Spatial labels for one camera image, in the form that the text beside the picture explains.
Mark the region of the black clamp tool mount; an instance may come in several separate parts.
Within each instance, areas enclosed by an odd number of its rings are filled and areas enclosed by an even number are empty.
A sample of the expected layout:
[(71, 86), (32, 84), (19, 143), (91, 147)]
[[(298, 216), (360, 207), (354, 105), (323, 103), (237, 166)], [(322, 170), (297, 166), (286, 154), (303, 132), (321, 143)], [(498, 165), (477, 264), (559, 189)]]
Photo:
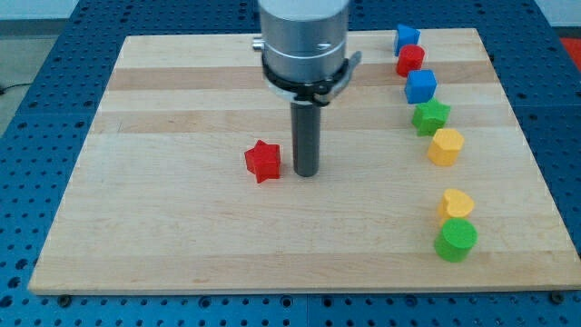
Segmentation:
[(360, 64), (362, 52), (356, 51), (345, 58), (340, 69), (330, 77), (317, 82), (292, 82), (276, 75), (261, 56), (262, 74), (266, 85), (280, 98), (294, 104), (313, 104), (324, 107), (337, 97), (350, 83), (355, 68)]

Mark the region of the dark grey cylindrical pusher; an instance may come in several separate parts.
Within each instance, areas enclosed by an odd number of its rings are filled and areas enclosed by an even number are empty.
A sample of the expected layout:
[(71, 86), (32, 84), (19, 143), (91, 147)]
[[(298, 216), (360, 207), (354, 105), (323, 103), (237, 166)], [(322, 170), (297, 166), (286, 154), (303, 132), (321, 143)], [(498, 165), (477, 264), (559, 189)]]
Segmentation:
[(293, 169), (302, 177), (319, 170), (320, 112), (314, 104), (290, 104)]

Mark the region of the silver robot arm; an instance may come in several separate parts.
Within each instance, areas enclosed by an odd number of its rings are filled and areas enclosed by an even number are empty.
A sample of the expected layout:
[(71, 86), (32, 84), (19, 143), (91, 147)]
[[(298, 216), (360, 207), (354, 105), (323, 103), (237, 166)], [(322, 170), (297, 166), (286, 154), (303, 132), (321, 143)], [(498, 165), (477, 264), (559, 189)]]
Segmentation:
[(346, 56), (349, 0), (260, 0), (261, 54), (267, 86), (290, 103), (294, 172), (317, 174), (321, 109), (350, 84), (361, 52)]

